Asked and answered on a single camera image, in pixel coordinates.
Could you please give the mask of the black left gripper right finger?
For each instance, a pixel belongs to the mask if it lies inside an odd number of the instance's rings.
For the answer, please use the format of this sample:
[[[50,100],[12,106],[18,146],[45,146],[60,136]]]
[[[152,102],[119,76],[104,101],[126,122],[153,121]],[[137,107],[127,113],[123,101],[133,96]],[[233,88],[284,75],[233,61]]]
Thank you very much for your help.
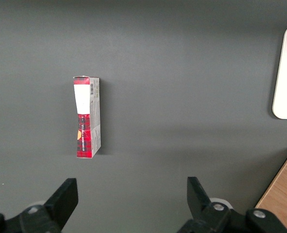
[[[240,214],[224,203],[211,201],[197,177],[187,178],[187,203],[192,219],[179,233],[287,233],[268,210],[253,208]]]

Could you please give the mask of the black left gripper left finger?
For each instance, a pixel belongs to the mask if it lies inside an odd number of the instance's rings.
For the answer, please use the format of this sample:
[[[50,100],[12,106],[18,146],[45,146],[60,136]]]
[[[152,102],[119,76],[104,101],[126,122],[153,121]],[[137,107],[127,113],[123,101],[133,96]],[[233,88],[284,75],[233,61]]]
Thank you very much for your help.
[[[77,179],[68,178],[43,204],[11,219],[0,213],[0,233],[60,233],[78,204]]]

